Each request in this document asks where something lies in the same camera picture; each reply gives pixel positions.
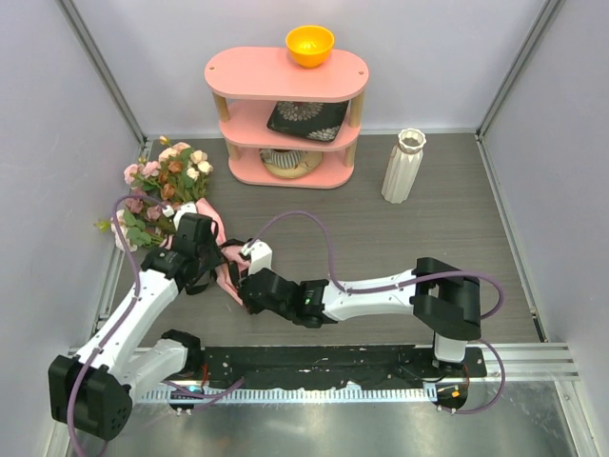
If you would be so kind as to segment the black ribbon with gold text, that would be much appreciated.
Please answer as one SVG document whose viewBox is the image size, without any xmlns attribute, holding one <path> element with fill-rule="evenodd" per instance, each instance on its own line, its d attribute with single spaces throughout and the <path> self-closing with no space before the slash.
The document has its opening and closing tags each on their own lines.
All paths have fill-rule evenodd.
<svg viewBox="0 0 609 457">
<path fill-rule="evenodd" d="M 245 242 L 228 239 L 213 251 L 209 251 L 200 262 L 199 270 L 185 286 L 187 295 L 196 295 L 205 291 L 212 283 L 218 285 L 239 304 L 240 283 L 246 275 L 250 263 L 242 256 L 241 249 Z"/>
</svg>

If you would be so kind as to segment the pink wrapping paper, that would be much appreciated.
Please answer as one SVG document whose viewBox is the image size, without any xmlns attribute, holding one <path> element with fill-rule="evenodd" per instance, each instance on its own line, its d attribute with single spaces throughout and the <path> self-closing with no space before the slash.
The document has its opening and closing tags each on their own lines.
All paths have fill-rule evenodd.
<svg viewBox="0 0 609 457">
<path fill-rule="evenodd" d="M 250 262 L 241 255 L 244 242 L 237 239 L 228 239 L 220 214 L 205 199 L 201 198 L 196 203 L 185 203 L 174 205 L 175 214 L 171 221 L 175 229 L 178 228 L 180 218 L 187 213 L 198 213 L 211 219 L 211 232 L 220 252 L 224 256 L 224 262 L 213 270 L 216 284 L 224 290 L 242 308 L 245 306 L 238 295 L 239 279 L 247 273 Z"/>
</svg>

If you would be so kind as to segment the mauve pink flower bunch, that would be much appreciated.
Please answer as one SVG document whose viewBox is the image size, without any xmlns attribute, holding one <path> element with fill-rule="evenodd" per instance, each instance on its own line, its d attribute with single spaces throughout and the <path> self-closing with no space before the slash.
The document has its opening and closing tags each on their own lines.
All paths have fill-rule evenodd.
<svg viewBox="0 0 609 457">
<path fill-rule="evenodd" d="M 125 207 L 131 214 L 148 223 L 157 223 L 163 218 L 169 219 L 174 215 L 171 204 L 142 193 L 132 193 L 126 199 Z"/>
</svg>

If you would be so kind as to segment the peach and orange flower bunch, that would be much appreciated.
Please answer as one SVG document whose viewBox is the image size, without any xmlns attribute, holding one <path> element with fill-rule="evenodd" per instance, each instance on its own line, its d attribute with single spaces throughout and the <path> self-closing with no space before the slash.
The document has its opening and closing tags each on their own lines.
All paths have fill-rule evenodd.
<svg viewBox="0 0 609 457">
<path fill-rule="evenodd" d="M 164 147 L 156 159 L 140 158 L 124 170 L 126 184 L 133 190 L 170 203 L 197 202 L 206 196 L 213 166 L 200 149 L 185 142 L 159 138 Z"/>
</svg>

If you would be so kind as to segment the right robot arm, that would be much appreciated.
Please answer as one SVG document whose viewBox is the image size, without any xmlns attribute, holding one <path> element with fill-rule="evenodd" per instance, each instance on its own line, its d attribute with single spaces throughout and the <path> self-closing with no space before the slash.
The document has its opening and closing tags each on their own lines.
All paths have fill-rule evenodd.
<svg viewBox="0 0 609 457">
<path fill-rule="evenodd" d="M 449 376 L 465 362 L 466 346 L 481 337 L 480 280 L 437 259 L 413 269 L 354 282 L 288 281 L 261 268 L 240 282 L 238 294 L 251 314 L 268 310 L 306 328 L 370 315 L 408 315 L 433 331 L 429 362 Z"/>
</svg>

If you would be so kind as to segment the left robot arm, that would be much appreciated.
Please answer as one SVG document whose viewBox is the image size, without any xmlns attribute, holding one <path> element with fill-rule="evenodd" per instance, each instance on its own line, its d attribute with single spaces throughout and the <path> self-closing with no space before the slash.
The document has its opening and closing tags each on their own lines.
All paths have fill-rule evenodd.
<svg viewBox="0 0 609 457">
<path fill-rule="evenodd" d="M 209 278 L 223 259 L 217 233 L 209 216 L 180 216 L 169 247 L 151 250 L 137 265 L 131 290 L 107 322 L 73 356 L 53 360 L 51 416 L 67 425 L 70 437 L 85 432 L 110 441 L 145 393 L 171 375 L 190 380 L 201 372 L 201 341 L 183 331 L 167 331 L 142 355 L 135 351 L 180 293 L 205 290 L 201 279 Z"/>
</svg>

